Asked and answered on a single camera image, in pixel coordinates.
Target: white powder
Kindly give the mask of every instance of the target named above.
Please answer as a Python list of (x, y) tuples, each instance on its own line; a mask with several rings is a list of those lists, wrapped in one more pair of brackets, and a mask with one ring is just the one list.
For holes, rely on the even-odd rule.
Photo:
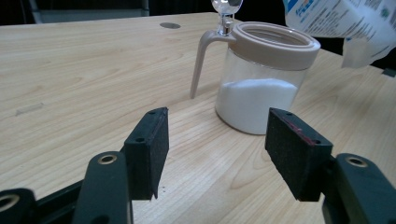
[(269, 108), (289, 110), (297, 90), (289, 82), (273, 78), (225, 83), (219, 90), (216, 111), (235, 129), (265, 134)]

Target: jar handle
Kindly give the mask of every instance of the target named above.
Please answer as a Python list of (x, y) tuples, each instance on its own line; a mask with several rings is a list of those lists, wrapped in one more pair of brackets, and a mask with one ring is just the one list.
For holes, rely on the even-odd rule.
[(223, 41), (229, 43), (235, 43), (236, 39), (231, 35), (219, 35), (216, 31), (206, 31), (199, 41), (197, 57), (195, 60), (194, 74), (192, 76), (192, 83), (190, 88), (190, 98), (195, 97), (197, 91), (199, 77), (201, 75), (202, 65), (204, 63), (204, 57), (207, 46), (214, 41)]

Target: bolt hole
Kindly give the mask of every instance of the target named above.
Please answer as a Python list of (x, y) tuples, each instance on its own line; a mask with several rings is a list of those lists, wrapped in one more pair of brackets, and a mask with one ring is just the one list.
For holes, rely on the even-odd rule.
[(91, 221), (91, 224), (107, 224), (110, 221), (108, 216), (99, 216)]
[(14, 206), (20, 200), (17, 194), (8, 194), (0, 197), (0, 212), (4, 212)]
[(105, 155), (99, 158), (98, 162), (102, 165), (110, 164), (117, 160), (117, 156), (115, 155)]
[(136, 141), (136, 142), (144, 142), (144, 141), (145, 141), (145, 138), (136, 138), (135, 141)]
[(163, 23), (160, 23), (160, 25), (161, 25), (161, 27), (168, 28), (168, 29), (178, 29), (178, 28), (180, 28), (179, 24), (172, 23), (172, 22), (163, 22)]
[(354, 166), (359, 166), (359, 167), (367, 167), (367, 162), (356, 158), (356, 157), (348, 157), (346, 158), (346, 161), (349, 162), (349, 164), (354, 165)]

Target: plastic bag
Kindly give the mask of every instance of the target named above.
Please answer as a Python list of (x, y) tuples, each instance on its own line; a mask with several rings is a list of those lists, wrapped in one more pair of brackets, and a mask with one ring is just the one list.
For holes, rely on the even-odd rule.
[(359, 68), (396, 47), (396, 0), (283, 0), (286, 24), (315, 37), (343, 37), (342, 67)]

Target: plastic lid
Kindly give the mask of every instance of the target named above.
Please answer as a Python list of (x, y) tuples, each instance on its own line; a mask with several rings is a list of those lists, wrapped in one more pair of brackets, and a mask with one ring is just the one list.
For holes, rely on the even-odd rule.
[(239, 57), (282, 70), (304, 70), (317, 57), (319, 42), (310, 35), (272, 23), (237, 23), (232, 31), (236, 43), (229, 48)]

